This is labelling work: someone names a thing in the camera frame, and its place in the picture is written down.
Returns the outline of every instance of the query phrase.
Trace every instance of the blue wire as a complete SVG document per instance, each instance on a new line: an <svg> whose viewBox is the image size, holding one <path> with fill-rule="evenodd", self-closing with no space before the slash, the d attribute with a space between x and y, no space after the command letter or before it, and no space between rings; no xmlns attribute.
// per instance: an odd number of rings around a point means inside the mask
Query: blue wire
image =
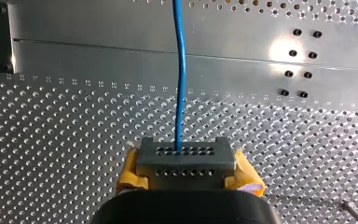
<svg viewBox="0 0 358 224"><path fill-rule="evenodd" d="M176 42L179 53L179 80L178 94L176 102L176 121L175 121L175 150L181 150L181 122L183 111L183 100L186 89L186 44L182 24L181 0L173 0L173 18L175 21Z"/></svg>

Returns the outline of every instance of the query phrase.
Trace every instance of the perforated aluminum panel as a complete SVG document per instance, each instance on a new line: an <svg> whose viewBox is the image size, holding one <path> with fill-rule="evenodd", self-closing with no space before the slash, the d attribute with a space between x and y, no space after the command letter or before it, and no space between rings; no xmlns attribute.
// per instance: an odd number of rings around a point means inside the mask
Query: perforated aluminum panel
<svg viewBox="0 0 358 224"><path fill-rule="evenodd" d="M358 209L358 23L347 21L358 2L192 3L185 140L243 148L286 223L355 223L338 206ZM0 74L0 223L88 223L115 195L128 148L173 140L171 3L23 0L10 16L17 74ZM298 46L303 60L287 56Z"/></svg>

